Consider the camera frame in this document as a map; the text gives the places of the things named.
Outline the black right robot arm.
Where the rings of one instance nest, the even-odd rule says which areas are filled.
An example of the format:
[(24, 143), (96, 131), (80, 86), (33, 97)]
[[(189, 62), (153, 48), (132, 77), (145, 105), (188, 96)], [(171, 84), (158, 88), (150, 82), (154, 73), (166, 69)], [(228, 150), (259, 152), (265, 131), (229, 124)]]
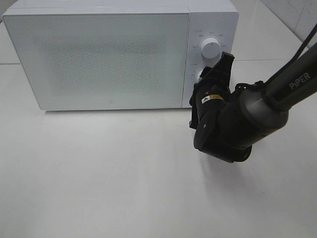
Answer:
[(189, 127), (195, 149), (229, 163), (248, 159), (253, 144), (283, 128), (289, 110), (317, 91), (317, 49), (311, 47), (273, 79), (230, 91), (234, 56), (223, 53), (194, 84)]

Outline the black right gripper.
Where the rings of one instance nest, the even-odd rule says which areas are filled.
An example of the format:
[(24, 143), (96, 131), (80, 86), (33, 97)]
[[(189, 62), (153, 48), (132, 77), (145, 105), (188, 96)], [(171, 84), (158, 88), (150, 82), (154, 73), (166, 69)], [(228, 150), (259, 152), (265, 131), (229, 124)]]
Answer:
[(231, 94), (229, 89), (230, 76), (234, 56), (223, 52), (220, 60), (213, 66), (206, 66), (199, 76), (199, 81), (194, 84), (193, 94), (190, 98), (192, 106), (189, 127), (197, 129), (204, 114), (213, 110), (212, 100), (219, 104), (226, 104)]

